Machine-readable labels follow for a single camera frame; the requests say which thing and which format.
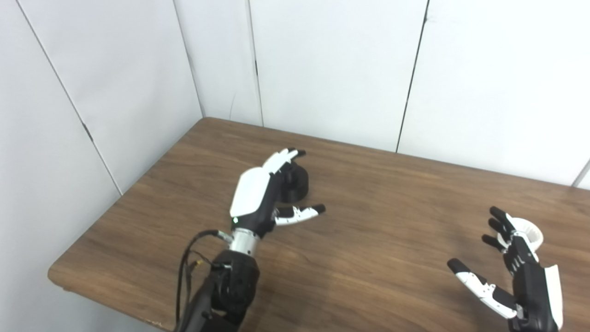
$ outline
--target white backdrop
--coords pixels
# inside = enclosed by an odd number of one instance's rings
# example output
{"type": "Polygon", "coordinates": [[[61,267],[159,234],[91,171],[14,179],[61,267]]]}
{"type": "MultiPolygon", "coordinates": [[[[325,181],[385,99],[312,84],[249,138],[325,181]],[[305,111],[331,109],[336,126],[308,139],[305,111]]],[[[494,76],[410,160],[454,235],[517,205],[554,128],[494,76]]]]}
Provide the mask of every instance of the white backdrop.
{"type": "Polygon", "coordinates": [[[175,0],[205,116],[262,125],[248,0],[175,0]]]}
{"type": "Polygon", "coordinates": [[[119,193],[17,3],[1,7],[2,330],[155,332],[47,279],[119,193]]]}
{"type": "Polygon", "coordinates": [[[432,0],[398,152],[572,185],[590,158],[588,12],[432,0]]]}
{"type": "Polygon", "coordinates": [[[395,151],[426,0],[251,6],[264,125],[395,151]]]}
{"type": "Polygon", "coordinates": [[[201,118],[172,1],[19,1],[126,191],[201,118]]]}

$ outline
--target black cable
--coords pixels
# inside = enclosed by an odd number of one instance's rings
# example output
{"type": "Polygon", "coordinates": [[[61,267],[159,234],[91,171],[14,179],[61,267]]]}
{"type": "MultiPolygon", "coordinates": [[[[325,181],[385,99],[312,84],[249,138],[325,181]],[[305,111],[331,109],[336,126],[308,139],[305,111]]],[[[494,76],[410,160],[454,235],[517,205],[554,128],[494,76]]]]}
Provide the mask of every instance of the black cable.
{"type": "Polygon", "coordinates": [[[195,242],[198,239],[200,239],[204,236],[208,236],[208,235],[217,236],[217,234],[219,234],[219,231],[217,229],[209,229],[209,230],[204,230],[203,232],[199,232],[197,235],[195,235],[195,237],[192,238],[192,240],[188,243],[188,246],[186,246],[186,249],[182,253],[180,267],[178,268],[178,284],[176,286],[176,326],[177,327],[178,327],[178,322],[181,319],[182,277],[184,275],[184,267],[185,267],[185,264],[188,260],[188,255],[191,252],[191,247],[195,244],[195,242]]]}
{"type": "Polygon", "coordinates": [[[201,259],[203,260],[203,262],[209,264],[209,265],[213,265],[213,263],[211,263],[211,261],[205,257],[205,255],[203,255],[202,253],[196,251],[196,250],[191,250],[192,253],[196,253],[197,255],[199,255],[199,257],[201,257],[201,259]]]}

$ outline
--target robotic hand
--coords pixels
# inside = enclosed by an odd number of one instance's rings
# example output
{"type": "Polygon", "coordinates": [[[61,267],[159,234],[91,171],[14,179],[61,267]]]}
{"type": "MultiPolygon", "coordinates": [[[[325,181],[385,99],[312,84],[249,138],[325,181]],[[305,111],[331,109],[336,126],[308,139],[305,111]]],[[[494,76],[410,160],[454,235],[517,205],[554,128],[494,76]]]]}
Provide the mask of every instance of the robotic hand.
{"type": "Polygon", "coordinates": [[[253,256],[256,243],[275,225],[302,222],[326,210],[323,204],[312,207],[274,206],[277,200],[300,200],[307,194],[307,172],[293,162],[304,155],[304,150],[284,149],[275,152],[262,167],[250,168],[242,173],[230,208],[234,237],[230,250],[253,256]]]}
{"type": "Polygon", "coordinates": [[[305,151],[284,149],[273,154],[262,167],[242,173],[230,208],[232,235],[219,230],[197,234],[185,249],[179,269],[176,296],[175,332],[236,332],[252,303],[260,271],[254,259],[258,242],[275,225],[298,223],[326,210],[323,204],[312,207],[275,207],[277,201],[301,200],[308,191],[305,169],[293,160],[305,151]],[[192,245],[206,235],[229,244],[212,262],[209,275],[194,297],[187,301],[182,319],[179,316],[182,277],[185,275],[187,298],[190,295],[191,269],[188,264],[192,245]]]}
{"type": "Polygon", "coordinates": [[[524,219],[511,217],[492,207],[495,217],[489,225],[498,232],[498,238],[483,235],[484,243],[498,249],[504,256],[506,268],[513,277],[514,295],[494,284],[488,284],[482,276],[471,272],[456,258],[447,262],[455,276],[482,302],[508,320],[511,332],[557,332],[563,325],[563,304],[557,265],[542,268],[535,254],[542,235],[536,226],[524,219]],[[519,222],[532,225],[536,234],[527,234],[517,227],[519,222]]]}

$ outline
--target wood grain surface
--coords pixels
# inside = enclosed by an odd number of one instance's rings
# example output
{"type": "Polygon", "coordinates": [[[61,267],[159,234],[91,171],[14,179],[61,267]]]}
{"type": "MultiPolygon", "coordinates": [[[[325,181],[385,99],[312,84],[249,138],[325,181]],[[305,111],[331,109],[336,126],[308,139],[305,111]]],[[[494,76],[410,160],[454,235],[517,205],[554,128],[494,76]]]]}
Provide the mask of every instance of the wood grain surface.
{"type": "MultiPolygon", "coordinates": [[[[68,291],[171,330],[188,240],[230,230],[240,174],[284,147],[305,149],[308,222],[258,246],[261,270],[241,331],[507,331],[449,271],[460,258],[512,290],[501,254],[481,242],[496,205],[536,223],[543,266],[559,265],[562,331],[590,330],[590,191],[235,122],[199,121],[51,267],[68,291]]],[[[205,239],[213,258],[224,245],[205,239]]],[[[203,266],[195,286],[207,273],[203,266]]]]}

